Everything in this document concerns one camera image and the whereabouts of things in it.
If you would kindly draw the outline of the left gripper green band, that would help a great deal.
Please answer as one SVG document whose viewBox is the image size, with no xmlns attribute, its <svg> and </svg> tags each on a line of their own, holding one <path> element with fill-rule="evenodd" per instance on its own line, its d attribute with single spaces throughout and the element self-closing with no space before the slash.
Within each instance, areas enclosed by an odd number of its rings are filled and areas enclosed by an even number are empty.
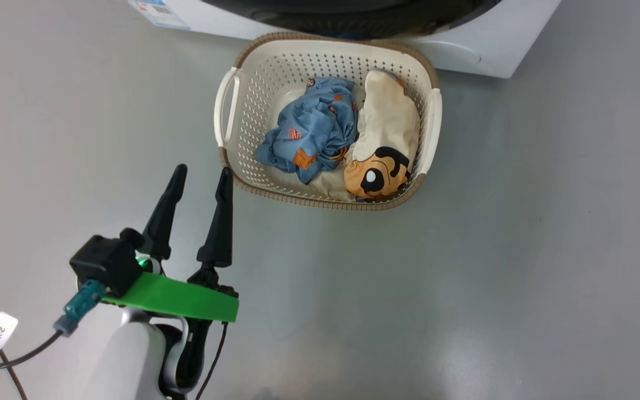
<svg viewBox="0 0 640 400">
<path fill-rule="evenodd" d="M 176 205 L 180 202 L 188 167 L 179 164 L 142 231 L 142 253 L 157 260 L 171 255 L 170 236 Z M 120 306 L 134 319 L 178 319 L 180 328 L 169 324 L 156 327 L 165 337 L 165 355 L 160 371 L 162 393 L 167 397 L 185 397 L 202 379 L 206 339 L 214 322 L 223 325 L 236 321 L 239 294 L 231 286 L 218 283 L 215 268 L 233 263 L 233 172 L 221 171 L 215 192 L 216 210 L 197 261 L 202 267 L 185 283 L 160 274 L 145 272 L 123 298 L 109 296 L 104 302 Z"/>
</svg>

